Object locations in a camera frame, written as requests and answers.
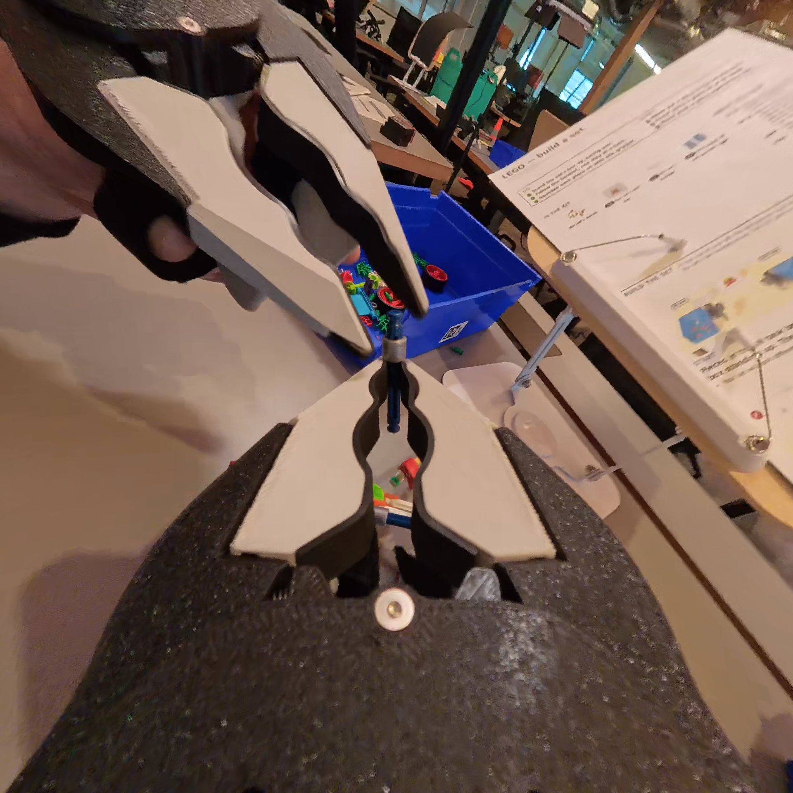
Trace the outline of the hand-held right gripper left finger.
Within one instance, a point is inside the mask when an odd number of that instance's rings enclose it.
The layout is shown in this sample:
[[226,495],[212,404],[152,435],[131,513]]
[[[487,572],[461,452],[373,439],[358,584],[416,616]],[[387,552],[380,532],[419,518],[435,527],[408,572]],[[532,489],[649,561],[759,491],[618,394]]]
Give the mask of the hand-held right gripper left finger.
[[231,543],[289,564],[354,564],[374,536],[372,472],[382,360],[300,412]]

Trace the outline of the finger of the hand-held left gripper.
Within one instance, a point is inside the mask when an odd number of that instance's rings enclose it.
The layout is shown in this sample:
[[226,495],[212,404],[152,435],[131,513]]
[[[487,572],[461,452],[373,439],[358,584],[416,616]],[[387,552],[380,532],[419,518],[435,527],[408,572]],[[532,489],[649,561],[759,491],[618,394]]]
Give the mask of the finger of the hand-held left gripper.
[[257,176],[297,209],[307,183],[413,316],[429,301],[370,144],[299,61],[263,68],[258,88]]
[[250,94],[205,100],[151,78],[98,84],[106,102],[185,193],[194,243],[217,263],[246,310],[266,298],[358,354],[373,344],[338,273],[359,245],[308,185],[295,216],[247,169],[240,109]]

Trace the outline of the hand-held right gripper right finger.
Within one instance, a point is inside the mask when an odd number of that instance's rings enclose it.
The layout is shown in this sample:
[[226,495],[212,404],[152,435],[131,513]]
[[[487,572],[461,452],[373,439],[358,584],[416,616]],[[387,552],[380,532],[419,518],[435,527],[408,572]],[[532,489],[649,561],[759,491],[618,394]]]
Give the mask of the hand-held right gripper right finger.
[[489,562],[554,558],[557,550],[495,425],[414,362],[408,384],[408,443],[420,458],[419,518],[431,539]]

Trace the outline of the colourful construction toy model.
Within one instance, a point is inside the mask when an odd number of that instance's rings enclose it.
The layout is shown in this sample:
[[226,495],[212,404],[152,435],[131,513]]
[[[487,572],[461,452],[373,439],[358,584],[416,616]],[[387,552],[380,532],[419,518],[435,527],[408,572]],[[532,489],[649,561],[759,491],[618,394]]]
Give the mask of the colourful construction toy model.
[[378,527],[409,529],[413,512],[413,489],[421,460],[407,458],[385,479],[372,483],[375,524]]

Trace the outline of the blue toy rod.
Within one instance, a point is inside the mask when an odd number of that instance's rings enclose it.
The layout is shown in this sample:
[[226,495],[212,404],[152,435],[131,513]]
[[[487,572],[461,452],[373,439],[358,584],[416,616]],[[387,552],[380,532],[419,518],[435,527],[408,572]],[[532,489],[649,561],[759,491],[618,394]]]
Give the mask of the blue toy rod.
[[[404,336],[403,312],[391,311],[388,313],[388,326],[384,338],[399,339]],[[390,433],[397,433],[401,425],[401,386],[402,364],[386,363],[388,384],[388,411],[387,429]]]

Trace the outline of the blue parts bin with tag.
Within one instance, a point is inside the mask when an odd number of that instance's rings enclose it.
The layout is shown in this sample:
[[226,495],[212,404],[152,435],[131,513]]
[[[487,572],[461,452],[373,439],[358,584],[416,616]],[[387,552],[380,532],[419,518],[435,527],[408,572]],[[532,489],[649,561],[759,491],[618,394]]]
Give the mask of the blue parts bin with tag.
[[[408,357],[459,344],[465,337],[486,330],[540,282],[540,276],[528,264],[447,193],[433,195],[428,188],[394,183],[387,183],[387,188],[422,285],[421,267],[427,263],[442,268],[449,276],[442,293],[433,293],[424,286],[429,309],[423,318],[408,311],[404,304]],[[363,292],[377,310],[373,294],[382,286],[392,289],[365,250],[355,263],[339,269],[344,285],[354,287],[349,297]],[[362,329],[373,344],[371,354],[357,354],[335,337],[321,340],[351,371],[382,355],[388,314],[378,312],[379,320],[373,324],[365,323],[369,318],[358,314]]]

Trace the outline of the person's left forearm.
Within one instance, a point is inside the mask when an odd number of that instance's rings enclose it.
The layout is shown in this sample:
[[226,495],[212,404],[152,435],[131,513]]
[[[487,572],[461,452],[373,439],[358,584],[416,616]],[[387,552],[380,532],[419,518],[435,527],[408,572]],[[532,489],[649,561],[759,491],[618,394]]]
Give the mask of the person's left forearm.
[[26,243],[32,240],[63,239],[74,231],[80,216],[58,221],[28,220],[1,213],[1,248]]

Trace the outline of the person's left hand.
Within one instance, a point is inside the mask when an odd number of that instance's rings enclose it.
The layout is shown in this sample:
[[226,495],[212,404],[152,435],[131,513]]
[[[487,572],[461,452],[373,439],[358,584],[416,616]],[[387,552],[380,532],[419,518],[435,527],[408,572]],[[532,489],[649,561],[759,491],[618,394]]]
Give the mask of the person's left hand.
[[1,213],[58,221],[92,216],[157,278],[208,278],[215,261],[190,238],[182,205],[112,153],[75,150],[1,44]]

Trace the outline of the neighbouring grey table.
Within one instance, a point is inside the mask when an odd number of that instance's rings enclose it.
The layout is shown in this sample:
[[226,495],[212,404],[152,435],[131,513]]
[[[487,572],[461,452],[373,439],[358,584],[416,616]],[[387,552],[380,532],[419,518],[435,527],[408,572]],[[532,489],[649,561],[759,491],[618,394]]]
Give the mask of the neighbouring grey table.
[[[310,24],[308,19],[287,7],[283,6],[282,9],[289,19],[303,29],[306,36],[310,37],[315,45],[325,53],[339,75],[344,74],[375,92],[373,86],[353,69],[352,65]],[[396,114],[406,119],[397,110]],[[452,175],[453,165],[451,162],[441,155],[419,132],[415,132],[415,138],[408,147],[396,147],[380,135],[378,124],[365,119],[362,119],[362,124],[369,134],[371,149],[375,158],[382,166],[389,166],[392,169],[395,168],[412,173],[414,175],[412,183],[417,185],[419,183],[429,185],[433,181],[445,183]]]

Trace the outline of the papers on neighbouring table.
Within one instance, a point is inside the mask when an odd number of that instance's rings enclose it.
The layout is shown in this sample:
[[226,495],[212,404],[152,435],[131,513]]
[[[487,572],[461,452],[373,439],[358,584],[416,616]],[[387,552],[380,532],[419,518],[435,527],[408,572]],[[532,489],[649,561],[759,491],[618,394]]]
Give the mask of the papers on neighbouring table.
[[362,119],[369,120],[382,127],[387,120],[397,114],[391,104],[383,101],[377,92],[372,92],[368,87],[344,74],[341,74],[340,78],[356,112]]

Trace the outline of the white stand base board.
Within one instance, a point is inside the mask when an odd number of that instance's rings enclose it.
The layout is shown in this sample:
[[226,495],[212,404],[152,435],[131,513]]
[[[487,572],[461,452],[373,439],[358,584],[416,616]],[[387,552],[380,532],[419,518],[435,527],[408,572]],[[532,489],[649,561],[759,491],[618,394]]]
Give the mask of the white stand base board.
[[512,389],[519,372],[515,363],[497,362],[448,371],[442,383],[498,427],[515,434],[606,519],[620,506],[620,491],[606,473],[607,465],[538,379],[521,392]]

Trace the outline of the green tote bag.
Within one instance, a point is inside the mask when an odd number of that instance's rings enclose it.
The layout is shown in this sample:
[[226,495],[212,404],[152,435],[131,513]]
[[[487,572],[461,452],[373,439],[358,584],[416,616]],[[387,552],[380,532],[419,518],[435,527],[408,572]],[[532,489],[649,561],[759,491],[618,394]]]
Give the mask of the green tote bag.
[[450,48],[444,55],[429,95],[439,99],[443,105],[447,105],[461,74],[462,66],[460,51],[455,47]]
[[499,83],[494,71],[482,71],[474,84],[462,116],[477,120],[490,104]]

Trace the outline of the black pole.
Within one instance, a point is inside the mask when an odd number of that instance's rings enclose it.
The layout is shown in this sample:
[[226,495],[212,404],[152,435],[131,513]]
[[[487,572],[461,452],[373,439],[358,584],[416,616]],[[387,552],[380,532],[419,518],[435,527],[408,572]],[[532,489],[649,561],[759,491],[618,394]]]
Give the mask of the black pole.
[[463,61],[461,73],[434,135],[435,148],[442,155],[446,155],[490,47],[497,38],[511,4],[512,1],[488,1],[484,8],[477,32]]

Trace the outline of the tan chair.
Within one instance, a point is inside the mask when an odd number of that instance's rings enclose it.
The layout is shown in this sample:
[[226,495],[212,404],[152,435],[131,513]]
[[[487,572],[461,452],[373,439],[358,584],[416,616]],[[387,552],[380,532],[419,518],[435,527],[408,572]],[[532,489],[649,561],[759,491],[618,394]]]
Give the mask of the tan chair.
[[550,111],[541,110],[535,122],[527,151],[532,152],[537,147],[547,144],[556,135],[566,131],[569,126]]

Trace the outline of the instruction sheet board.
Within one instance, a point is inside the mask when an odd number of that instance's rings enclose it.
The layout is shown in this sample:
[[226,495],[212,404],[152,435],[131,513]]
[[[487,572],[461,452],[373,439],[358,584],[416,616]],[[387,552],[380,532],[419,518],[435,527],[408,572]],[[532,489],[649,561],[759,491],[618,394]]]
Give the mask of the instruction sheet board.
[[710,446],[788,481],[791,78],[727,29],[490,177]]

